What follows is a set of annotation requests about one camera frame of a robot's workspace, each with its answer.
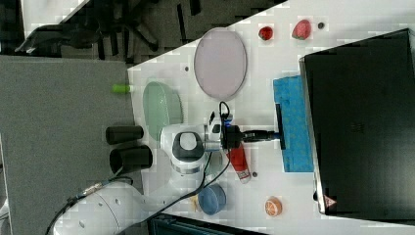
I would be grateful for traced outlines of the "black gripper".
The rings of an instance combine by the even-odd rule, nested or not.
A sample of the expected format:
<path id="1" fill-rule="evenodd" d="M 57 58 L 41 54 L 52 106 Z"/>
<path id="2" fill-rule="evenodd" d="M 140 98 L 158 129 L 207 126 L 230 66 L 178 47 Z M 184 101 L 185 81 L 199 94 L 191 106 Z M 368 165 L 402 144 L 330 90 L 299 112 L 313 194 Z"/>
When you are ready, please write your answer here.
<path id="1" fill-rule="evenodd" d="M 222 128 L 221 144 L 224 149 L 238 149 L 242 142 L 260 142 L 280 139 L 279 132 L 267 130 L 241 131 L 238 125 L 229 125 Z"/>

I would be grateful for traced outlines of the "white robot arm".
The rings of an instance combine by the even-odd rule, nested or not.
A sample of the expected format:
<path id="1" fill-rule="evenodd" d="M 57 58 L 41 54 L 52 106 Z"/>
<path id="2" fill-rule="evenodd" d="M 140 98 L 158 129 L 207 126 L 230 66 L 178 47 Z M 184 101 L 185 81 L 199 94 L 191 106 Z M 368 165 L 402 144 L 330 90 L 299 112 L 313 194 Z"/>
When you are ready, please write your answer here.
<path id="1" fill-rule="evenodd" d="M 275 139 L 284 144 L 284 132 L 242 131 L 229 115 L 211 116 L 207 124 L 165 126 L 160 147 L 172 168 L 167 183 L 148 195 L 115 178 L 97 183 L 70 199 L 46 235 L 118 235 L 200 192 L 209 153 L 237 149 L 243 142 Z"/>

